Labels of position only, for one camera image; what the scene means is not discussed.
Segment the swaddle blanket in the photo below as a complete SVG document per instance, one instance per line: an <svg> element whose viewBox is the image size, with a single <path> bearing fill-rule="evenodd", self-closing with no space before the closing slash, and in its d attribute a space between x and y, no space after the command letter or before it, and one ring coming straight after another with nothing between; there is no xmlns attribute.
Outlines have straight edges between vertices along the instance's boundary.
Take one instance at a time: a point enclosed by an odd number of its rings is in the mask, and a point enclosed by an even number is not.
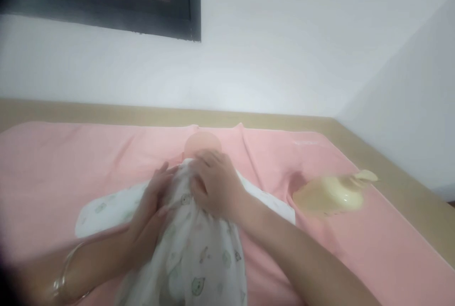
<svg viewBox="0 0 455 306"><path fill-rule="evenodd" d="M247 305L237 227L196 205L189 188L189 161L180 166L166 196L171 212L152 260L125 277L116 305ZM239 177L250 194L295 224L289 205ZM141 183L87 204L78 218L76 235L89 236L129 222L147 185Z"/></svg>

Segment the pink sheet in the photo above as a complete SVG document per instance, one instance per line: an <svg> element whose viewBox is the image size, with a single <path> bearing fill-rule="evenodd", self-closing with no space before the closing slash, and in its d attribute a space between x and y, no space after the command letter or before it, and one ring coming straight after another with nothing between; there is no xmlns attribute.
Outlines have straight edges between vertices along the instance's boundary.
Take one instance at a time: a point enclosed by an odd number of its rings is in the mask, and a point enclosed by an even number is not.
<svg viewBox="0 0 455 306"><path fill-rule="evenodd" d="M89 201L150 178L164 160L178 164L198 126L180 128L26 123L0 135L1 240L19 261L75 240ZM323 135L245 129L216 134L235 167L261 189L295 207L291 192L322 174L356 172ZM373 187L362 210L297 225L339 257L385 305L453 306L455 271ZM301 305L272 259L241 233L249 305ZM110 305L112 281L87 304Z"/></svg>

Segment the wooden bed frame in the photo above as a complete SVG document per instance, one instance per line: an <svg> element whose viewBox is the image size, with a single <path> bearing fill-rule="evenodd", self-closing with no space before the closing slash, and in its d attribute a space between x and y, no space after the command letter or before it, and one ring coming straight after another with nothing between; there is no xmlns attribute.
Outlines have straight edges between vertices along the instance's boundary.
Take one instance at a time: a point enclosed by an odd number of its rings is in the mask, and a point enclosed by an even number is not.
<svg viewBox="0 0 455 306"><path fill-rule="evenodd" d="M377 189L455 269L455 208L442 201L335 119L168 108L0 99L0 132L27 121L137 126L233 127L316 131L359 169L376 173Z"/></svg>

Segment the black window frame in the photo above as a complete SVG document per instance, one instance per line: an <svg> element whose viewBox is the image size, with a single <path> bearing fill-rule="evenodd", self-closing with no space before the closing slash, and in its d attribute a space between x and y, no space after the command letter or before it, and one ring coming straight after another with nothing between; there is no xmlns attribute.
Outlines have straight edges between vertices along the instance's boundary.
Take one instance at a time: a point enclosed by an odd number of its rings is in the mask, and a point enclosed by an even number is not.
<svg viewBox="0 0 455 306"><path fill-rule="evenodd" d="M9 0L3 13L201 41L200 0Z"/></svg>

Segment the bracelet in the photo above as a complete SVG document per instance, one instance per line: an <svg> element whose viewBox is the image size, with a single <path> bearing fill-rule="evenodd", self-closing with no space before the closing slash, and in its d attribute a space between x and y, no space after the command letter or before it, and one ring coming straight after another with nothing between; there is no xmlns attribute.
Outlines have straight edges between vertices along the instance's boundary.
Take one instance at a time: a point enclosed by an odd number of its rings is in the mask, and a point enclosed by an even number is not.
<svg viewBox="0 0 455 306"><path fill-rule="evenodd" d="M55 299L61 299L63 301L63 303L66 304L66 301L68 300L68 298L66 297L65 295L65 292L64 292L64 288L65 288L65 282L66 282L66 273L68 271L68 268L70 267L70 263L71 263L71 260L74 256L74 254L76 253L76 251L81 248L82 246L84 246L86 243L85 242L81 242L80 244L78 244L72 251L70 251L70 253L66 256L66 259L65 259L65 264L64 264L64 269L62 271L62 274L59 278L57 278L54 282L54 292L53 292L53 298L54 300ZM80 303L85 297L87 297L91 292L93 291L92 290L89 290L87 293L85 293L82 297L80 297L78 300L76 300L72 305L77 305L78 303Z"/></svg>

